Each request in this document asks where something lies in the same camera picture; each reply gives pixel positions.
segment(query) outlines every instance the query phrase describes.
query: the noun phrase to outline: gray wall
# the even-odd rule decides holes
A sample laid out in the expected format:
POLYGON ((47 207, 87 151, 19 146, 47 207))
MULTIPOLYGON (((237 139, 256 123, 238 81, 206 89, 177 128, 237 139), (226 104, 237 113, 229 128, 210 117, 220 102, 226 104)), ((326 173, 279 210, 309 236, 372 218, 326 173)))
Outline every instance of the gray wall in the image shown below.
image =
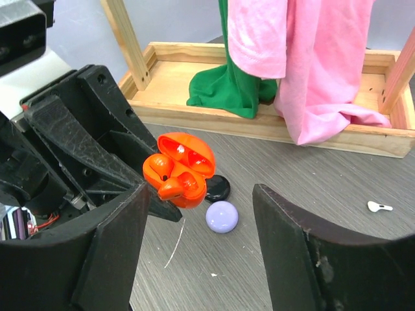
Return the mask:
MULTIPOLYGON (((141 48, 150 41, 208 42, 221 35, 218 0, 124 0, 141 48)), ((57 0, 48 45, 69 65, 127 66, 99 0, 57 0)), ((415 24, 415 0, 377 0, 368 47, 399 50, 415 24)))

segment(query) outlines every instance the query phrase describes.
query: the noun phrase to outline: wooden post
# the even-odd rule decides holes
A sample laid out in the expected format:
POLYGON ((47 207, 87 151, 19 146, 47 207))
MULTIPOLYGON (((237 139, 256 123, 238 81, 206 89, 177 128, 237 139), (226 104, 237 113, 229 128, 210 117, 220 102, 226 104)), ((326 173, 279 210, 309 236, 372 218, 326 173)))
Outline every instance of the wooden post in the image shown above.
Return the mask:
POLYGON ((127 66, 139 91, 144 91, 151 81, 136 33, 123 0, 101 0, 101 5, 110 22, 118 45, 124 54, 127 66))
POLYGON ((415 27, 386 80, 377 100, 379 112, 389 115, 415 73, 415 27))

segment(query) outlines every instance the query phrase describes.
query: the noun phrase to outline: pink cloth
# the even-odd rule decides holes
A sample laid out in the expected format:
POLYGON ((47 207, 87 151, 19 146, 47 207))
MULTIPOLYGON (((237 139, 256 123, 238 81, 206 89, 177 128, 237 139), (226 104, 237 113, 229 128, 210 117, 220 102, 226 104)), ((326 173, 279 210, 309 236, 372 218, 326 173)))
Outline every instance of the pink cloth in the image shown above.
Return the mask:
POLYGON ((296 144, 320 143, 350 123, 391 127, 352 104, 374 0, 229 0, 228 47, 243 71, 282 78, 274 106, 296 144))

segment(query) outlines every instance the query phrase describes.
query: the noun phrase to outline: green towel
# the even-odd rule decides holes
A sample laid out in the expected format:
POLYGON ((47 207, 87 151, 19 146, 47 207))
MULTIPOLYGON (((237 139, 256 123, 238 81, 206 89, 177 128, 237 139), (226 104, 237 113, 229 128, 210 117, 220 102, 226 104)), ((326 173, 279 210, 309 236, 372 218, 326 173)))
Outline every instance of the green towel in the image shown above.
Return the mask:
POLYGON ((188 106, 219 108, 253 119, 259 101, 271 101, 277 91, 275 80, 262 80, 240 70, 228 52, 228 0, 219 0, 226 65, 197 73, 189 85, 188 106))

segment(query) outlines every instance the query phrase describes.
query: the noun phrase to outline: wooden tray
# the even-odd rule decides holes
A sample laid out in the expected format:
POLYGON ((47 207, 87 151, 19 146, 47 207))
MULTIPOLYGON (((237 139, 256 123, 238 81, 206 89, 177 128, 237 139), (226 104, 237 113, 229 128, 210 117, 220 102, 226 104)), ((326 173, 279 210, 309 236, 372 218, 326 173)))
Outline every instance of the wooden tray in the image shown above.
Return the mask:
MULTIPOLYGON (((122 0, 101 2, 130 68, 119 87, 143 122, 292 143, 273 105, 259 105, 254 119, 221 109, 186 106, 192 77, 226 63, 223 44, 153 42, 141 54, 122 0)), ((415 145, 415 111, 409 88, 415 69, 414 51, 415 30, 401 53, 366 51, 354 103, 380 111, 393 128, 349 125, 313 146, 405 157, 415 145)))

